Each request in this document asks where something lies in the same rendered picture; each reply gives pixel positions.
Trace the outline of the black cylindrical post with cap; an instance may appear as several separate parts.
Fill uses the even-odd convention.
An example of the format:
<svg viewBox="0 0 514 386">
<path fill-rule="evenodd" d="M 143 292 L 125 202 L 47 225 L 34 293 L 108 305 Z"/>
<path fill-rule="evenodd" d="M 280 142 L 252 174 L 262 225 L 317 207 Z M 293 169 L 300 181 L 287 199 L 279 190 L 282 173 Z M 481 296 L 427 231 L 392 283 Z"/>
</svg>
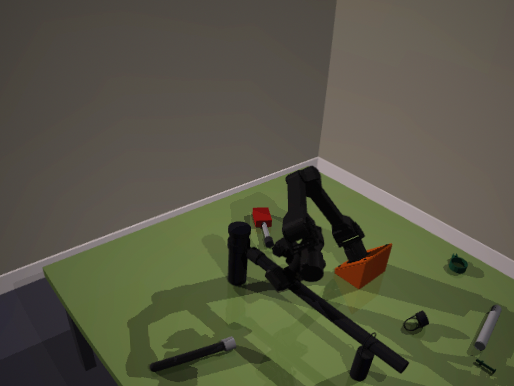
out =
<svg viewBox="0 0 514 386">
<path fill-rule="evenodd" d="M 249 243 L 251 226 L 245 222 L 233 222 L 228 226 L 228 234 L 230 244 L 245 246 Z M 228 252 L 228 283 L 232 285 L 244 285 L 246 283 L 247 260 L 245 253 Z"/>
</svg>

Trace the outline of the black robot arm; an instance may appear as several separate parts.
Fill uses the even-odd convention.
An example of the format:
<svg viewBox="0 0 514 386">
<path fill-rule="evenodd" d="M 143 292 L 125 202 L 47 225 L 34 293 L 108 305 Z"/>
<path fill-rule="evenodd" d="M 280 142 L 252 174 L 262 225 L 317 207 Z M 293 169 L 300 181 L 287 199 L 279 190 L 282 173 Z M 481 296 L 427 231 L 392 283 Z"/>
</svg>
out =
<svg viewBox="0 0 514 386">
<path fill-rule="evenodd" d="M 361 227 L 350 217 L 342 215 L 321 187 L 321 177 L 317 167 L 309 166 L 303 170 L 297 170 L 287 175 L 285 180 L 288 186 L 288 212 L 283 218 L 284 237 L 272 248 L 274 256 L 284 256 L 287 258 L 285 261 L 290 263 L 293 255 L 298 253 L 301 256 L 301 279 L 315 282 L 323 278 L 324 265 L 321 250 L 324 246 L 324 238 L 321 227 L 316 226 L 307 212 L 306 197 L 314 201 L 331 224 L 333 237 L 339 247 L 343 246 L 349 260 L 347 263 L 359 261 L 371 254 L 366 251 L 361 241 L 365 237 Z M 356 237 L 357 235 L 359 236 Z M 297 243 L 299 240 L 302 240 L 300 244 Z"/>
</svg>

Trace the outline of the black cylindrical pipe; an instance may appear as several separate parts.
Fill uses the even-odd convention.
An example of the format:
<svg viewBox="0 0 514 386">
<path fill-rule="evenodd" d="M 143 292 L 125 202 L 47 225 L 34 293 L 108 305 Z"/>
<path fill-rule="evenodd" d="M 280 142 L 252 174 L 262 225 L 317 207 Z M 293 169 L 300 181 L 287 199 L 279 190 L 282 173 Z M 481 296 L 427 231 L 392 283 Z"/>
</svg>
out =
<svg viewBox="0 0 514 386">
<path fill-rule="evenodd" d="M 269 257 L 261 254 L 256 258 L 256 264 L 258 264 L 261 268 L 263 268 L 266 272 L 268 269 L 279 266 L 274 261 L 272 261 Z M 293 280 L 295 284 L 288 287 L 290 291 L 292 291 L 299 298 L 302 298 L 305 302 L 309 304 L 312 308 L 317 310 L 320 314 L 325 316 L 329 321 L 336 324 L 336 326 L 343 331 L 346 332 L 347 335 L 350 335 L 354 340 L 358 341 L 360 344 L 364 344 L 366 339 L 369 337 L 369 333 L 362 329 L 357 323 L 355 324 L 349 317 L 347 318 L 341 311 L 335 309 L 330 303 L 327 303 L 320 296 L 302 284 L 299 280 Z M 403 357 L 395 351 L 391 350 L 384 343 L 381 343 L 380 340 L 374 338 L 373 335 L 365 343 L 365 348 L 378 356 L 381 360 L 384 360 L 386 364 L 389 364 L 390 367 L 393 367 L 394 370 L 397 370 L 398 373 L 403 373 L 409 362 L 405 360 Z"/>
</svg>

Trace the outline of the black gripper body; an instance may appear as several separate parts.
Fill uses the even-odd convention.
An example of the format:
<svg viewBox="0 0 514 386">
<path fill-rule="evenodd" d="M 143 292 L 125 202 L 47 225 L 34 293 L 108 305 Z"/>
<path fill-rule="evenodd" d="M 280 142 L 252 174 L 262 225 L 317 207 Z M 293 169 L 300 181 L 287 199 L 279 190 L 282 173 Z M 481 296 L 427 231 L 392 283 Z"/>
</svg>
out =
<svg viewBox="0 0 514 386">
<path fill-rule="evenodd" d="M 301 256 L 298 253 L 294 254 L 290 263 L 286 261 L 289 266 L 284 268 L 285 271 L 281 266 L 275 266 L 267 270 L 265 277 L 276 290 L 283 290 L 296 276 L 300 277 L 300 259 Z"/>
</svg>

